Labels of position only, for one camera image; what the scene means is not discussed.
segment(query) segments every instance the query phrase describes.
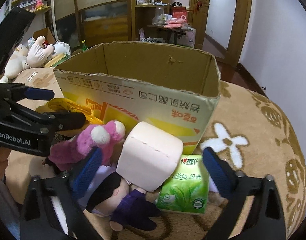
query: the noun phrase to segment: white plush toy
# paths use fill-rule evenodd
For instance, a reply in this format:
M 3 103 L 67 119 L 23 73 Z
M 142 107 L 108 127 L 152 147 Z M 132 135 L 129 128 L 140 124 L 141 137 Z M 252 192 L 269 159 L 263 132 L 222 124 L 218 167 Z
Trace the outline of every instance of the white plush toy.
M 33 37 L 28 39 L 28 49 L 31 49 L 31 47 L 33 46 L 33 44 L 35 43 L 35 39 Z
M 23 44 L 19 44 L 6 64 L 0 83 L 7 83 L 9 79 L 16 78 L 23 70 L 30 68 L 27 63 L 27 54 L 28 49 Z
M 49 60 L 55 58 L 56 56 L 58 56 L 61 53 L 66 53 L 68 56 L 71 55 L 71 48 L 69 46 L 69 44 L 65 43 L 65 42 L 59 42 L 57 41 L 55 43 L 55 50 L 54 52 L 49 56 Z
M 43 49 L 42 44 L 45 40 L 44 36 L 39 36 L 28 52 L 27 63 L 31 68 L 43 67 L 48 56 L 54 52 L 55 47 L 53 44 L 50 44 Z

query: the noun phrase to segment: open cardboard box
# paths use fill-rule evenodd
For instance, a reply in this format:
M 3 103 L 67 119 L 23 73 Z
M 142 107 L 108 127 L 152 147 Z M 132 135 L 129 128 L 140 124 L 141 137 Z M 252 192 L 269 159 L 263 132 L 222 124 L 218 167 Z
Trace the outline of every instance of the open cardboard box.
M 39 36 L 44 36 L 48 41 L 48 44 L 55 44 L 56 42 L 49 28 L 44 28 L 39 31 L 35 31 L 33 34 L 34 40 L 37 40 Z
M 72 56 L 54 69 L 63 95 L 119 120 L 173 134 L 191 154 L 220 99 L 215 57 L 169 44 L 113 42 Z

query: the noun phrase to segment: green tissue package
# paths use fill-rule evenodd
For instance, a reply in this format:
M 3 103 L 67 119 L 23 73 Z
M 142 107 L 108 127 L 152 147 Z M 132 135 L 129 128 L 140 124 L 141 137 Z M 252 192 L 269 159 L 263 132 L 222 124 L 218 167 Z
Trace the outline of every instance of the green tissue package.
M 204 214 L 208 200 L 209 174 L 201 155 L 182 155 L 162 186 L 156 205 L 159 209 Z

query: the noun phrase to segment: red bag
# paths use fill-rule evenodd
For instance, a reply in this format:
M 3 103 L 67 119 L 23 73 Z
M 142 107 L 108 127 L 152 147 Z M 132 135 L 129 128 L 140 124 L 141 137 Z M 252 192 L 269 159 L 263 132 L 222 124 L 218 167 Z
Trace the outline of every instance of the red bag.
M 172 18 L 186 20 L 188 17 L 188 13 L 185 7 L 173 7 L 172 8 Z

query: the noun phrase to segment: white plush cube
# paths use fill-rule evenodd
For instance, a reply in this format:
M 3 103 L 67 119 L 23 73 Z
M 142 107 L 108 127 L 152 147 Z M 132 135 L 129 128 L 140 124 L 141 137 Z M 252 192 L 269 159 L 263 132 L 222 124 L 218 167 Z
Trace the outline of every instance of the white plush cube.
M 140 122 L 124 142 L 116 171 L 134 185 L 152 192 L 172 175 L 182 152 L 180 139 Z

